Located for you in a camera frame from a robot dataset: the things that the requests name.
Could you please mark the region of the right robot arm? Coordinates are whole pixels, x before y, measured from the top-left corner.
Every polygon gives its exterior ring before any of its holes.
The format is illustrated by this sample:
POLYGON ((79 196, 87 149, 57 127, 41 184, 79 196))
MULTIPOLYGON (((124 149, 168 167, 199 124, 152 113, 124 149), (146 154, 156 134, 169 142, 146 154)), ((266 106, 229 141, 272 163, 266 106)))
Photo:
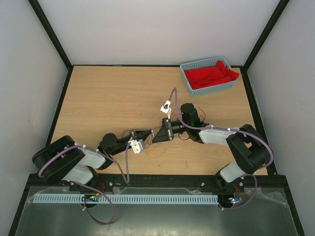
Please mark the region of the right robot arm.
POLYGON ((180 116, 176 121, 164 118, 152 142, 172 141, 175 134, 186 132, 194 142, 229 147, 234 161, 215 174, 215 185, 220 191, 228 190, 236 179, 254 174, 271 159, 271 149, 249 124, 239 129, 215 129, 199 118, 197 109, 191 103, 180 107, 180 116))

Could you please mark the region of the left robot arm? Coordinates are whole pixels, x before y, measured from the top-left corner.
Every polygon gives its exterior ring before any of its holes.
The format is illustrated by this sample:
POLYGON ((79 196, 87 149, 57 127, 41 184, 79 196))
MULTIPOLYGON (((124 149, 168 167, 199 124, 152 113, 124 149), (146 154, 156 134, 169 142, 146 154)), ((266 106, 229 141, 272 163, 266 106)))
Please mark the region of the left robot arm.
POLYGON ((75 181, 86 190, 94 190, 98 185, 95 170, 105 170, 114 162, 114 155, 132 149, 135 154, 145 149, 144 141, 153 137, 153 130, 131 131, 118 138, 113 133, 103 136, 97 149, 80 145, 69 135, 54 141, 35 153, 32 163, 38 169, 39 177, 46 183, 75 181))

